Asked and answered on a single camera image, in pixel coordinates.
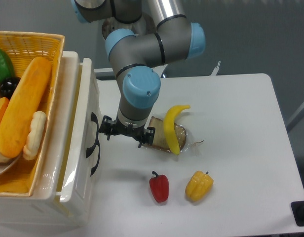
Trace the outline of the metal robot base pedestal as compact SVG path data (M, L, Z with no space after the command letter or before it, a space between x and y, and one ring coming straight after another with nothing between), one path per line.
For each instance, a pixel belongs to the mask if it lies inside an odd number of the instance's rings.
M142 11L118 13L115 17L108 18L102 24L104 39L113 34L113 39L127 36L144 36L156 32L153 18Z

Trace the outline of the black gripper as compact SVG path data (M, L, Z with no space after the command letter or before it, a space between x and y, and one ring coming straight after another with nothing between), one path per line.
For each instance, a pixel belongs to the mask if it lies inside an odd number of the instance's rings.
M135 126L133 123L124 125L119 119L112 120L109 116L103 116L99 132L105 134L108 141L110 141L111 136L123 135L132 137L139 142L138 148L141 148L143 144L153 144L155 127L145 128L144 125Z

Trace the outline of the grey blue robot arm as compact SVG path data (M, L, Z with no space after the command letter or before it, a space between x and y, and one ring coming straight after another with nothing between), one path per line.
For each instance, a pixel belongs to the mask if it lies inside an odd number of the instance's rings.
M121 94L119 108L116 119L103 117L99 132L107 137L132 137L140 145L151 145L155 134L153 127L146 127L161 87L154 68L197 57L206 46L203 28L187 19L179 0L151 0L148 4L155 31L142 34L128 28L143 17L139 0L72 1L81 22L114 18L121 23L105 39L106 54Z

